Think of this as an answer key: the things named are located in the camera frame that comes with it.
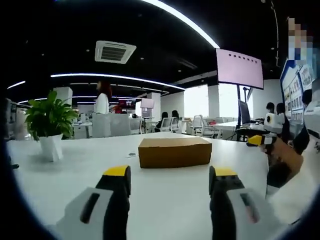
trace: potted plant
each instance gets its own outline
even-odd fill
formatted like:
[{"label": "potted plant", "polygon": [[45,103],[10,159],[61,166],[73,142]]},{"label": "potted plant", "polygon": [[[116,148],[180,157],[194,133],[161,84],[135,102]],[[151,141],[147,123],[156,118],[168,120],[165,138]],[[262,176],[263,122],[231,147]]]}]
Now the potted plant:
[{"label": "potted plant", "polygon": [[62,155],[62,136],[70,137],[73,132],[72,120],[78,114],[61,99],[57,92],[51,91],[46,100],[29,100],[26,111],[27,130],[34,140],[40,141],[43,156],[50,162],[60,160]]}]

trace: person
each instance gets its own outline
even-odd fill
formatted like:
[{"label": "person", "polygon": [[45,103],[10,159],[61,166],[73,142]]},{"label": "person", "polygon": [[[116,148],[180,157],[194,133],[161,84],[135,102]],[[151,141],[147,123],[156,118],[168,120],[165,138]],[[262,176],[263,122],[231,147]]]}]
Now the person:
[{"label": "person", "polygon": [[[308,89],[304,91],[302,95],[302,102],[305,107],[311,103],[312,100],[312,90]],[[294,140],[291,143],[291,146],[296,151],[297,154],[301,155],[303,151],[307,148],[310,141],[310,137],[306,128],[306,125],[303,125],[302,130],[300,133],[294,138]]]},{"label": "person", "polygon": [[162,113],[162,115],[161,115],[161,120],[155,125],[154,131],[155,131],[156,133],[159,133],[159,132],[160,132],[160,128],[161,128],[161,124],[162,124],[163,119],[164,119],[164,118],[168,118],[168,117],[169,117],[168,113],[167,113],[166,111],[164,111],[164,112]]},{"label": "person", "polygon": [[265,107],[267,111],[271,114],[275,113],[275,105],[272,102],[268,102],[268,104]]},{"label": "person", "polygon": [[98,114],[109,113],[109,100],[112,97],[111,85],[107,81],[99,81],[96,85],[99,92],[98,98],[94,105],[94,112]]},{"label": "person", "polygon": [[172,115],[173,118],[178,118],[178,120],[180,120],[179,113],[178,113],[177,110],[173,110],[171,115]]},{"label": "person", "polygon": [[279,137],[284,143],[288,143],[290,139],[290,123],[285,114],[286,106],[283,102],[280,102],[276,105],[276,113],[278,115],[278,122],[283,125],[282,132]]}]

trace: black ceiling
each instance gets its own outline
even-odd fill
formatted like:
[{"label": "black ceiling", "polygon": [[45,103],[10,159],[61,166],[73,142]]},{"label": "black ceiling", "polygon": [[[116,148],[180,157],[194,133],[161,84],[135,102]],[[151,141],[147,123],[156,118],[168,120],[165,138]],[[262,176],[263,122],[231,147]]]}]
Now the black ceiling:
[{"label": "black ceiling", "polygon": [[[300,13],[289,1],[273,0],[279,26],[280,67],[276,66],[277,28],[270,0],[266,3],[260,0],[163,2],[194,21],[220,48],[261,59],[264,79],[280,77],[288,52],[287,17]],[[9,11],[14,11],[17,18],[9,27],[10,57],[6,70],[11,74],[7,86],[26,81],[8,90],[8,97],[15,102],[43,98],[53,87],[96,83],[101,79],[51,78],[52,74],[112,74],[174,83],[217,69],[215,49],[204,38],[175,16],[142,0],[24,1],[11,6]],[[96,62],[95,46],[99,40],[134,45],[136,50],[126,64]],[[178,91],[134,80],[107,80],[112,84],[170,93]],[[211,77],[204,82],[212,83],[216,79]],[[179,86],[199,84],[203,84],[202,80]],[[74,96],[97,94],[95,85],[70,87]],[[112,88],[115,96],[137,97],[150,92],[121,86]]]}]

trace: green leaves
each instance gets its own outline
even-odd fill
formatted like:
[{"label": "green leaves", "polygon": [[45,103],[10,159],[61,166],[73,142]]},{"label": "green leaves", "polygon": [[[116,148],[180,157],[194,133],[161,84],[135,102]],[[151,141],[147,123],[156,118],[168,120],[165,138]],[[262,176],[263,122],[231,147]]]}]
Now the green leaves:
[{"label": "green leaves", "polygon": [[73,133],[72,120],[78,114],[71,109],[71,105],[56,99],[57,92],[51,91],[46,100],[30,100],[32,106],[26,111],[27,130],[35,140],[63,134],[70,137]]}]

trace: cardboard box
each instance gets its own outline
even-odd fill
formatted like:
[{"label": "cardboard box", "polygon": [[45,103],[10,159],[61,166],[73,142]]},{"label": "cardboard box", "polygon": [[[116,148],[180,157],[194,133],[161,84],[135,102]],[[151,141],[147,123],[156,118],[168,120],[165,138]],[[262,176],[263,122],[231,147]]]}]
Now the cardboard box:
[{"label": "cardboard box", "polygon": [[212,143],[201,137],[145,138],[139,145],[141,168],[180,168],[210,162]]}]

